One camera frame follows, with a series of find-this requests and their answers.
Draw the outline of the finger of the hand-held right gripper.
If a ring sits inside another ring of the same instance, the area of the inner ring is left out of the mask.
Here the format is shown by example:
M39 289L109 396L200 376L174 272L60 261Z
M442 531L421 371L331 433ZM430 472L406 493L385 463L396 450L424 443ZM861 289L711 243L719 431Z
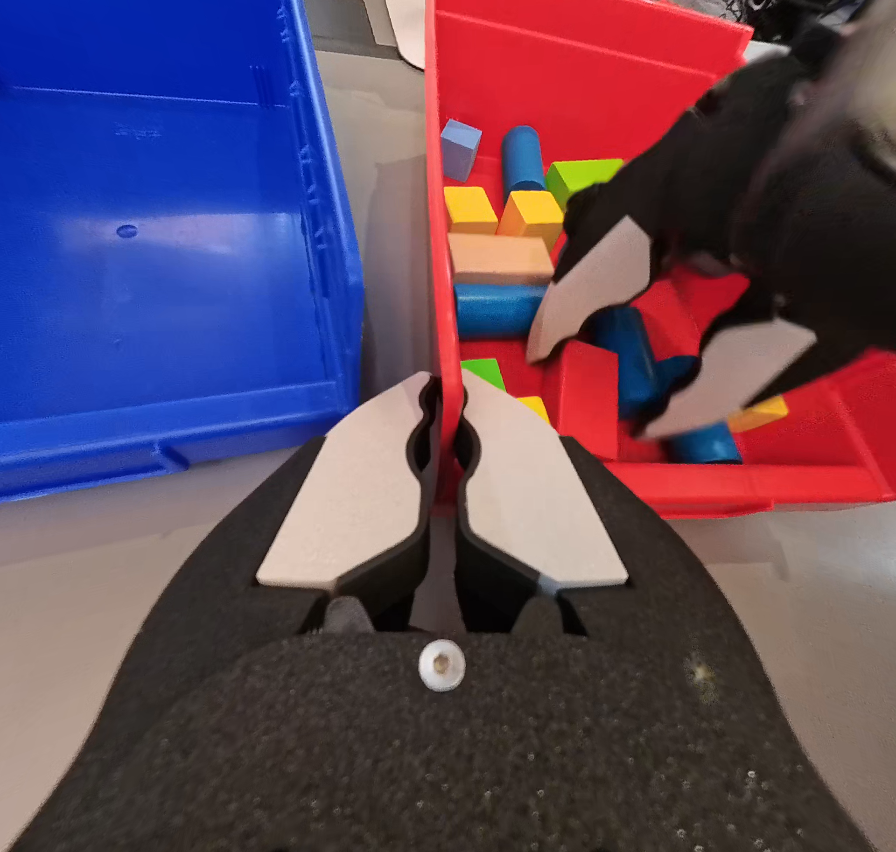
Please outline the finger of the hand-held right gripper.
M548 358L597 312L627 304L651 283L651 238L630 217L620 219L561 279L552 280L532 321L525 358Z
M669 398L642 436L666 439L725 422L817 342L791 321L758 321L717 332L702 350L693 381Z

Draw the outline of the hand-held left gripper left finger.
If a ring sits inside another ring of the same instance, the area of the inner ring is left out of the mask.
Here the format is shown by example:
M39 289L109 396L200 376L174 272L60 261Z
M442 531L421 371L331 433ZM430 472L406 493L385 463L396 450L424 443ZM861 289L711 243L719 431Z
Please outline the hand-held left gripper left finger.
M359 405L324 437L259 566L265 587L409 594L427 526L425 474L438 384L415 373Z

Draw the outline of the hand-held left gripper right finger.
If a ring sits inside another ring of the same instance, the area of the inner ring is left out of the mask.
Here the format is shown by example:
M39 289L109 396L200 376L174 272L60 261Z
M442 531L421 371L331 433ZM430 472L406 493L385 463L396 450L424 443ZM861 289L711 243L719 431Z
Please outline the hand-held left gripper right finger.
M621 586L629 575L558 433L521 400L462 373L473 457L462 503L475 541L550 596Z

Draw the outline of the natural wooden block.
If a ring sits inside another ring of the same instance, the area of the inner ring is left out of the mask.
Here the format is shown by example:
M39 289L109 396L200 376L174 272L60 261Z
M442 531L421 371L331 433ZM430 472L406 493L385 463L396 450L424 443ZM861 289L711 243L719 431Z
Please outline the natural wooden block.
M454 284L544 286L554 265L538 237L450 233Z

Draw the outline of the long green wooden block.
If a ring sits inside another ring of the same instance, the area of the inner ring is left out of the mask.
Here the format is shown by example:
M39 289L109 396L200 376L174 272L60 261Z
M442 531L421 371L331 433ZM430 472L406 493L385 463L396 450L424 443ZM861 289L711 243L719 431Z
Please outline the long green wooden block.
M547 170L545 184L561 211L578 192L610 181L624 164L622 159L555 161Z

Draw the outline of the red wooden block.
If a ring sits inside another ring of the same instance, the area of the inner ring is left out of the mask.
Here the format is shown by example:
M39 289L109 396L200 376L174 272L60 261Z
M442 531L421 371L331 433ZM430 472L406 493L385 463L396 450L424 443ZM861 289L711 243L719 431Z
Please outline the red wooden block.
M554 429L601 461L619 454L618 357L587 342L563 343L547 360L542 398Z

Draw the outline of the yellow wooden cube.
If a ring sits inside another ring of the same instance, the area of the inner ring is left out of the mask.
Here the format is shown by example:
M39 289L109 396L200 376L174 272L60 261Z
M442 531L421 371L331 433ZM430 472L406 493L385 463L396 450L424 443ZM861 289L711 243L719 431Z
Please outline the yellow wooden cube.
M447 229L451 234L494 236L499 219L481 186L444 186Z

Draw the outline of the light blue wooden cube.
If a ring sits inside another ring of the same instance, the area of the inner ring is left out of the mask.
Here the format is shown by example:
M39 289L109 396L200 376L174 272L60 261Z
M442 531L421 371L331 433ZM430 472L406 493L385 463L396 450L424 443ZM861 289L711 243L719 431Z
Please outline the light blue wooden cube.
M466 183L475 166L482 136L478 128L449 119L440 135L442 174L459 183Z

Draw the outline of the red plastic bin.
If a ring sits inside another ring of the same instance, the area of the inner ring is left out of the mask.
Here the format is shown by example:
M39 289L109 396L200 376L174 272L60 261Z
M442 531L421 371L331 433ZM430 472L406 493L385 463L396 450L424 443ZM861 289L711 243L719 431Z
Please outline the red plastic bin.
M742 62L751 31L652 0L427 0L427 182L435 344L442 377L437 500L453 506L461 361L494 357L512 398L542 398L524 341L460 342L440 135L482 131L471 186L503 209L501 144L538 133L543 164L632 159ZM894 356L868 354L785 395L790 414L735 437L743 465L676 464L619 425L610 470L670 519L823 509L894 500Z

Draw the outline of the blue plastic bin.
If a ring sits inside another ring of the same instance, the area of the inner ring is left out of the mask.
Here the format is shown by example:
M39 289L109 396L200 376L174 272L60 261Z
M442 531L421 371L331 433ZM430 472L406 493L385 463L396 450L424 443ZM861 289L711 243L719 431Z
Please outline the blue plastic bin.
M304 0L1 0L1 494L305 443L364 281Z

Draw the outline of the small green wooden block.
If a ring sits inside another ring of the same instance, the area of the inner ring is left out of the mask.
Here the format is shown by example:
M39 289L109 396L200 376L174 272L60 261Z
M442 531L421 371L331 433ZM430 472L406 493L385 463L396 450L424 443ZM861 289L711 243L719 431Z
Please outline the small green wooden block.
M469 358L461 361L462 374L476 376L483 382L507 393L499 362L494 357Z

